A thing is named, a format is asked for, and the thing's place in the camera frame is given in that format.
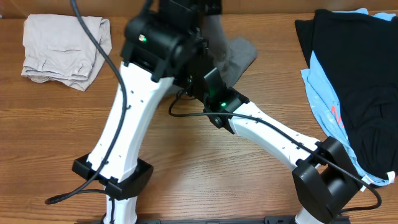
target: cloth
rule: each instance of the cloth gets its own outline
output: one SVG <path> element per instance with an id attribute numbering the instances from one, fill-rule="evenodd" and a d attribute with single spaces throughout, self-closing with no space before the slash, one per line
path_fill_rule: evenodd
<path id="1" fill-rule="evenodd" d="M 358 9 L 356 11 L 348 11 L 342 13 L 353 12 L 368 14 L 367 9 Z M 386 21 L 391 21 L 392 18 L 395 16 L 395 14 L 388 14 L 384 12 L 374 15 L 374 17 L 376 18 L 384 19 Z M 344 145 L 348 155 L 351 158 L 351 161 L 353 162 L 360 176 L 364 177 L 365 175 L 367 175 L 374 185 L 380 187 L 390 184 L 390 180 L 383 180 L 371 174 L 368 174 L 358 164 L 358 160 L 349 144 L 348 136 L 345 131 L 344 124 L 341 120 L 340 101 L 331 83 L 327 79 L 326 74 L 322 69 L 322 66 L 319 64 L 319 61 L 314 51 L 312 51 L 312 54 L 310 56 L 310 62 L 308 64 L 311 65 L 310 68 L 303 69 L 301 71 L 302 78 L 305 84 L 305 89 L 312 112 L 322 130 L 327 136 L 334 137 Z"/>
<path id="2" fill-rule="evenodd" d="M 388 179 L 386 173 L 398 168 L 398 19 L 318 10 L 313 21 L 296 21 L 296 28 L 310 68 L 314 51 L 340 99 L 358 163 Z"/>
<path id="3" fill-rule="evenodd" d="M 221 25 L 220 16 L 206 16 L 203 25 L 203 37 L 209 40 L 209 53 L 214 65 L 228 87 L 234 86 L 242 74 L 257 58 L 256 47 L 248 40 L 238 37 L 228 40 Z M 181 90 L 172 86 L 166 95 L 174 95 Z"/>
<path id="4" fill-rule="evenodd" d="M 109 21 L 101 17 L 83 17 L 83 20 L 109 54 L 112 49 Z M 105 61 L 72 16 L 30 15 L 24 23 L 23 44 L 22 76 L 38 83 L 55 80 L 85 91 Z"/>

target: folded towel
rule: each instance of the folded towel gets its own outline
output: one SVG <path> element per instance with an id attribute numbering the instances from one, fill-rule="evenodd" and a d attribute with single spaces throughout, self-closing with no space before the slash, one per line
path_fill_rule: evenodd
<path id="1" fill-rule="evenodd" d="M 83 20 L 109 54 L 112 49 L 109 20 L 101 17 L 83 17 Z M 38 83 L 55 80 L 85 91 L 105 61 L 73 16 L 30 15 L 24 23 L 23 44 L 22 76 Z"/>

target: white tag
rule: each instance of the white tag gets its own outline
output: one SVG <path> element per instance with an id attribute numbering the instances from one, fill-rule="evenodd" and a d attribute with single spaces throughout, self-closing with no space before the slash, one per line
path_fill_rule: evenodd
<path id="1" fill-rule="evenodd" d="M 388 172 L 388 173 L 387 173 L 387 176 L 388 176 L 389 184 L 392 184 L 392 183 L 395 182 L 396 173 L 395 173 L 394 171 Z"/>
<path id="2" fill-rule="evenodd" d="M 373 180 L 372 180 L 370 177 L 368 177 L 368 175 L 365 175 L 365 176 L 362 178 L 362 180 L 363 180 L 363 182 L 365 182 L 365 183 L 367 183 L 367 184 L 373 183 Z M 361 188 L 360 191 L 364 192 L 365 190 L 366 190 L 366 187 L 365 187 L 365 186 L 362 186 L 362 188 Z"/>

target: gray cloth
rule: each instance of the gray cloth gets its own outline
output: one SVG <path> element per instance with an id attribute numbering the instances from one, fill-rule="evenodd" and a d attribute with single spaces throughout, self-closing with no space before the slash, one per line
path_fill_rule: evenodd
<path id="1" fill-rule="evenodd" d="M 257 58 L 255 46 L 242 37 L 229 41 L 221 25 L 220 16 L 207 16 L 203 26 L 203 37 L 209 40 L 209 52 L 214 57 L 214 65 L 226 85 L 233 86 L 242 74 Z M 172 86 L 167 95 L 176 94 L 181 90 Z"/>
<path id="2" fill-rule="evenodd" d="M 109 21 L 101 17 L 83 20 L 109 54 Z M 73 16 L 30 15 L 24 23 L 23 44 L 25 61 L 21 75 L 38 83 L 55 80 L 85 91 L 105 61 Z"/>

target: brown wall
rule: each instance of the brown wall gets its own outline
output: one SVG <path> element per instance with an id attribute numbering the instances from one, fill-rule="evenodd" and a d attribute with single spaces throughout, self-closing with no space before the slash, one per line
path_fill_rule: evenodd
<path id="1" fill-rule="evenodd" d="M 72 15 L 69 0 L 0 0 L 5 17 L 29 14 Z M 80 11 L 86 16 L 128 16 L 140 10 L 144 0 L 80 0 Z M 398 9 L 398 0 L 223 0 L 225 14 L 297 13 L 329 10 L 354 10 L 366 7 L 370 11 Z"/>

